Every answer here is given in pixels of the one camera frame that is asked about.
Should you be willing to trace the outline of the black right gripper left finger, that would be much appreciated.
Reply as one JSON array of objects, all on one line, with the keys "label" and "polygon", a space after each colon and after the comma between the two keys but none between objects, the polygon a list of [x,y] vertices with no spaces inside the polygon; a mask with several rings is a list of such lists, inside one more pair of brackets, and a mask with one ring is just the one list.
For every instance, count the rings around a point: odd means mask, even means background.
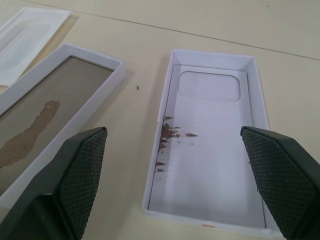
[{"label": "black right gripper left finger", "polygon": [[99,187],[106,127],[67,139],[4,220],[0,240],[81,240]]}]

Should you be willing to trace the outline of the white box lid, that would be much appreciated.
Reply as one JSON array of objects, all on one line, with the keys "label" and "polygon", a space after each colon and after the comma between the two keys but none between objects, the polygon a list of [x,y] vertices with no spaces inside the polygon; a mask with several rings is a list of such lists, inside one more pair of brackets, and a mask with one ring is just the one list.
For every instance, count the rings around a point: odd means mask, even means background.
[{"label": "white box lid", "polygon": [[0,208],[12,208],[124,77],[122,61],[64,44],[0,94]]}]

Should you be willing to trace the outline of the white phone box base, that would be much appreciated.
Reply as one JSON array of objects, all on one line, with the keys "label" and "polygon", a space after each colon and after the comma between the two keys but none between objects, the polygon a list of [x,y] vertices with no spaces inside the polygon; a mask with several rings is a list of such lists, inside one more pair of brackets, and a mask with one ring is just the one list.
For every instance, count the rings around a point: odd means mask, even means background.
[{"label": "white phone box base", "polygon": [[149,216],[277,239],[241,137],[268,129],[252,56],[176,49],[161,96],[142,211]]}]

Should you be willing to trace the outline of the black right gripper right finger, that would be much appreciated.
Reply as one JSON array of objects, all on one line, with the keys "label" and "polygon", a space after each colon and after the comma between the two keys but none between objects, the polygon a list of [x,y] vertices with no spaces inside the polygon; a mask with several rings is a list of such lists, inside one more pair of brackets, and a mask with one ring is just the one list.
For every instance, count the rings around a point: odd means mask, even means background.
[{"label": "black right gripper right finger", "polygon": [[257,189],[286,240],[320,240],[320,164],[293,138],[244,126]]}]

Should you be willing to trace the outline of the white plastic tray insert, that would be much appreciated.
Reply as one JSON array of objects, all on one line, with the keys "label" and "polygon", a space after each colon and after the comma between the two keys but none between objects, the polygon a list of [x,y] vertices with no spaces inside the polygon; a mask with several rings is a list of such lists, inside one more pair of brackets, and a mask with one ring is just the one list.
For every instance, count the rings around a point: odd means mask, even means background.
[{"label": "white plastic tray insert", "polygon": [[24,7],[0,27],[0,86],[11,86],[71,11]]}]

